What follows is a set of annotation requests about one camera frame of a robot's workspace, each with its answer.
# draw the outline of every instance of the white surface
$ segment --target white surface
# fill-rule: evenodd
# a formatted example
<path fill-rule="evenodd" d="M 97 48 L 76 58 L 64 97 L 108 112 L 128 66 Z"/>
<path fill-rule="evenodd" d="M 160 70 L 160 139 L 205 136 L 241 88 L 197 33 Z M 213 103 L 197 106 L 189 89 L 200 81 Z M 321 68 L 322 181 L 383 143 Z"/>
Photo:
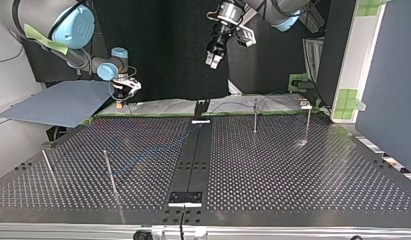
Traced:
<path fill-rule="evenodd" d="M 7 121 L 0 124 L 0 177 L 40 151 L 47 141 L 41 124 Z"/>
<path fill-rule="evenodd" d="M 21 47 L 0 23 L 0 60 L 17 55 Z M 40 84 L 34 79 L 25 52 L 14 60 L 0 63 L 0 111 L 39 91 Z"/>
<path fill-rule="evenodd" d="M 0 24 L 0 60 L 11 58 L 20 50 L 21 44 Z M 40 90 L 24 52 L 0 63 L 0 113 Z M 47 140 L 47 128 L 0 118 L 0 177 L 39 151 Z"/>
<path fill-rule="evenodd" d="M 282 94 L 267 96 L 230 96 L 220 99 L 212 99 L 208 112 L 247 112 L 253 113 L 255 101 L 259 103 L 260 111 L 291 111 L 300 110 L 298 106 L 298 94 Z M 196 101 L 182 99 L 159 100 L 152 102 L 138 103 L 130 105 L 130 109 L 124 106 L 123 109 L 115 108 L 111 104 L 98 115 L 106 114 L 191 114 L 195 111 Z"/>
<path fill-rule="evenodd" d="M 351 26 L 339 82 L 334 99 L 334 110 L 340 89 L 358 89 L 358 100 L 361 101 L 367 82 L 368 72 L 373 59 L 374 48 L 379 35 L 385 5 L 381 6 L 376 16 L 355 16 Z M 336 123 L 355 123 L 358 111 L 352 120 L 332 119 Z"/>

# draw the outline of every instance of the black curtain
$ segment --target black curtain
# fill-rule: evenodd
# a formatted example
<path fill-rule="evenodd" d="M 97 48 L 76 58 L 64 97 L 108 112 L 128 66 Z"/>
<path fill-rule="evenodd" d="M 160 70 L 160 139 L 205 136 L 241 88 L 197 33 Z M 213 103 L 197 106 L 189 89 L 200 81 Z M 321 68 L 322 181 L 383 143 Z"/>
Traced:
<path fill-rule="evenodd" d="M 205 64 L 214 22 L 206 13 L 220 0 L 95 0 L 108 51 L 129 50 L 142 90 L 134 101 L 208 99 L 228 94 L 227 57 Z"/>

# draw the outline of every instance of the wire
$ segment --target wire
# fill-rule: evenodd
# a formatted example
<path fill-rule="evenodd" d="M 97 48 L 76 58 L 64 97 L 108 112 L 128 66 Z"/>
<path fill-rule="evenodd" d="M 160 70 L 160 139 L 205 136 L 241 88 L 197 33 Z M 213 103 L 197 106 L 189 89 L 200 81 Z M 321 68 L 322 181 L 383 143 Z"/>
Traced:
<path fill-rule="evenodd" d="M 134 70 L 134 73 L 132 73 L 132 74 L 128 75 L 128 77 L 133 77 L 134 75 L 136 75 L 136 74 L 137 74 L 137 68 L 136 68 L 136 67 L 133 67 L 133 66 L 128 66 L 128 68 L 130 68 L 130 69 L 133 69 L 133 70 Z"/>
<path fill-rule="evenodd" d="M 5 121 L 0 122 L 0 125 L 6 123 L 6 122 L 8 122 L 8 121 L 11 121 L 11 119 L 6 119 Z"/>
<path fill-rule="evenodd" d="M 8 59 L 0 60 L 0 63 L 9 62 L 9 61 L 11 61 L 11 60 L 14 60 L 15 58 L 17 58 L 17 57 L 19 57 L 19 56 L 21 55 L 21 53 L 23 52 L 23 50 L 24 50 L 24 47 L 21 46 L 21 49 L 20 49 L 20 51 L 18 52 L 17 55 L 15 55 L 15 56 L 13 56 L 13 57 L 11 57 L 11 58 L 8 58 Z"/>
<path fill-rule="evenodd" d="M 312 3 L 312 1 L 311 1 L 311 2 L 310 2 L 310 5 L 308 6 L 308 8 L 307 8 L 306 10 L 301 11 L 301 12 L 298 13 L 298 14 L 294 14 L 294 13 L 288 13 L 288 12 L 283 11 L 283 10 L 280 8 L 280 5 L 279 5 L 279 3 L 277 2 L 277 0 L 271 0 L 271 3 L 273 4 L 274 8 L 275 8 L 281 15 L 283 15 L 283 16 L 285 16 L 285 17 L 299 17 L 299 16 L 302 16 L 302 15 L 304 15 L 305 13 L 308 13 L 309 11 L 311 11 L 311 9 L 312 9 L 313 7 L 315 7 L 315 5 L 316 5 L 318 2 L 320 2 L 320 0 L 315 1 L 315 3 Z"/>

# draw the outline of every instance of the green tape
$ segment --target green tape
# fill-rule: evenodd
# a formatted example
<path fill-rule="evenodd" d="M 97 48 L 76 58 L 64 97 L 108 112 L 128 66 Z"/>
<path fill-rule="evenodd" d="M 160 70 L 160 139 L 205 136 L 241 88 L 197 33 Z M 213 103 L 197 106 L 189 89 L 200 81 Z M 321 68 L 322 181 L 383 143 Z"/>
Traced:
<path fill-rule="evenodd" d="M 381 5 L 386 3 L 386 0 L 359 0 L 357 16 L 376 16 Z"/>
<path fill-rule="evenodd" d="M 352 119 L 357 106 L 357 96 L 358 90 L 356 89 L 340 89 L 333 118 Z"/>

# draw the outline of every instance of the metal bracket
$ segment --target metal bracket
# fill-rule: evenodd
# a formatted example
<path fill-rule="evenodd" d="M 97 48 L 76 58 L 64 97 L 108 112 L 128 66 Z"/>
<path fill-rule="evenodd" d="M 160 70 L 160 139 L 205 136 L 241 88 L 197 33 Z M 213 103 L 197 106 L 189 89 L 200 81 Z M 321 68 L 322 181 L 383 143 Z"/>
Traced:
<path fill-rule="evenodd" d="M 202 207 L 201 192 L 172 192 L 168 202 L 169 207 Z"/>
<path fill-rule="evenodd" d="M 204 227 L 198 227 L 195 231 L 194 240 L 208 240 L 208 232 Z"/>
<path fill-rule="evenodd" d="M 192 124 L 204 124 L 204 123 L 211 122 L 208 118 L 205 118 L 204 116 L 202 116 L 202 114 L 208 111 L 210 103 L 211 103 L 211 100 L 209 99 L 196 102 L 195 115 L 192 119 Z"/>

